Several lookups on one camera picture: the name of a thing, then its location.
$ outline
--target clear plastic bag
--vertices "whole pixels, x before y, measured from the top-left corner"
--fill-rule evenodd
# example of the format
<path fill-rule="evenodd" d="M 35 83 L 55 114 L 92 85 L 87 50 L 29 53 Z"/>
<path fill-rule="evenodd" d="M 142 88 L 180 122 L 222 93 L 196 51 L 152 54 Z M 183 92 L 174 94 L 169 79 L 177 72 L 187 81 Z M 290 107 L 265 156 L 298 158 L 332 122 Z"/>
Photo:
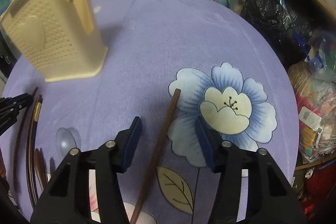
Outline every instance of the clear plastic bag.
<path fill-rule="evenodd" d="M 336 83 L 336 37 L 330 32 L 322 31 L 312 46 L 317 49 L 320 58 L 310 60 L 310 71 L 314 78 Z"/>
<path fill-rule="evenodd" d="M 292 65 L 288 76 L 299 113 L 299 150 L 312 162 L 336 149 L 336 84 L 314 78 L 309 66 Z"/>

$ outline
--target purple tablecloth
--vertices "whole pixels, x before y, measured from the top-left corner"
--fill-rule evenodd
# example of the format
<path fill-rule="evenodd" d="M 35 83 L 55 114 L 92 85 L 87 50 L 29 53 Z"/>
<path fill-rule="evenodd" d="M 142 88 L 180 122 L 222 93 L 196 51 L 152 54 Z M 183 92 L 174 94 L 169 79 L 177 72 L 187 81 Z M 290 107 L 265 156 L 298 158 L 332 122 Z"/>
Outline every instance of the purple tablecloth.
<path fill-rule="evenodd" d="M 100 7 L 96 8 L 99 10 L 96 20 L 102 40 L 109 48 L 102 72 L 88 79 L 45 83 L 40 73 L 21 57 L 3 92 L 5 97 L 14 97 L 39 87 L 43 104 L 36 148 L 42 149 L 48 169 L 51 158 L 56 166 L 62 160 L 55 146 L 58 128 L 76 130 L 77 145 L 86 151 L 113 139 L 120 130 L 129 128 L 135 116 L 140 116 L 143 134 L 133 163 L 125 174 L 118 175 L 123 200 L 135 204 L 171 95 L 175 88 L 181 88 L 178 116 L 169 131 L 162 167 L 157 170 L 158 179 L 143 207 L 158 224 L 207 223 L 219 174 L 204 167 L 193 124 L 196 115 L 201 113 L 207 120 L 206 111 L 210 113 L 214 105 L 219 109 L 209 99 L 218 92 L 223 100 L 233 94 L 232 102 L 229 106 L 225 102 L 223 109 L 230 111 L 234 119 L 239 113 L 232 103 L 239 98 L 236 106 L 245 109 L 242 114 L 245 120 L 237 123 L 238 129 L 236 124 L 229 128 L 220 124 L 220 117 L 209 124 L 226 133 L 223 138 L 242 148 L 256 149 L 258 145 L 268 149 L 291 180 L 298 146 L 294 93 L 275 53 L 251 25 L 210 0 L 92 0 L 92 3 L 95 8 Z M 0 138 L 12 192 L 13 152 L 22 114 L 23 111 L 18 122 Z M 25 173 L 28 123 L 18 157 L 20 187 L 17 193 L 12 193 L 27 219 L 32 213 Z M 236 134 L 235 130 L 245 131 Z M 175 197 L 169 196 L 171 189 L 165 190 L 169 184 L 162 174 L 174 181 L 175 190 L 171 192 L 176 193 Z M 185 186 L 188 187 L 182 192 L 180 188 Z M 246 188 L 244 178 L 238 220 L 244 218 Z"/>

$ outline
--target silver screw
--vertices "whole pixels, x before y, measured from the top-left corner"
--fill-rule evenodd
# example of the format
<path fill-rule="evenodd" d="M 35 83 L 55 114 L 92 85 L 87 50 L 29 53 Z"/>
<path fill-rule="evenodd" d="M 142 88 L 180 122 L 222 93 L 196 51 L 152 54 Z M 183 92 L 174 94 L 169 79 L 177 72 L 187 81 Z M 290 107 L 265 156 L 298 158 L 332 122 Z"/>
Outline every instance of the silver screw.
<path fill-rule="evenodd" d="M 223 141 L 222 142 L 223 147 L 230 147 L 231 145 L 232 145 L 232 143 L 230 141 Z"/>
<path fill-rule="evenodd" d="M 115 141 L 108 141 L 108 142 L 106 142 L 105 145 L 106 145 L 106 147 L 111 148 L 111 147 L 116 145 L 116 142 Z"/>
<path fill-rule="evenodd" d="M 263 156 L 267 154 L 267 150 L 265 148 L 258 149 L 258 152 L 260 155 L 263 155 Z"/>
<path fill-rule="evenodd" d="M 73 148 L 73 149 L 70 150 L 70 155 L 73 155 L 73 156 L 77 155 L 78 152 L 79 152 L 79 150 L 77 148 Z"/>

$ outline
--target clear plastic spoon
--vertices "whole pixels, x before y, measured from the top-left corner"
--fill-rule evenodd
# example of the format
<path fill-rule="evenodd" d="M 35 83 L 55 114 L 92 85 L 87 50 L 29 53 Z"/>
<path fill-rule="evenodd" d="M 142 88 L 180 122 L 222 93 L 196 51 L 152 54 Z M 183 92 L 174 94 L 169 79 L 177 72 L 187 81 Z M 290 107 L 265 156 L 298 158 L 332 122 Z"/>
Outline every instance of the clear plastic spoon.
<path fill-rule="evenodd" d="M 76 147 L 75 139 L 70 130 L 66 128 L 59 128 L 57 130 L 56 146 L 62 157 L 65 157 L 72 148 Z"/>

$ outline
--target label on holder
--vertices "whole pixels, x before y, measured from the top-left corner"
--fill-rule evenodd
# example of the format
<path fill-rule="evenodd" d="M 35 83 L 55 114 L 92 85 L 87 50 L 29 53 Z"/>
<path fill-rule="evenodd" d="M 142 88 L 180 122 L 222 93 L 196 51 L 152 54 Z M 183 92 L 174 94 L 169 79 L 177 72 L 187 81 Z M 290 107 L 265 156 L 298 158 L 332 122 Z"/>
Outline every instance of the label on holder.
<path fill-rule="evenodd" d="M 299 120 L 314 131 L 317 131 L 317 129 L 319 128 L 321 119 L 322 118 L 320 116 L 318 116 L 305 106 L 301 108 Z"/>

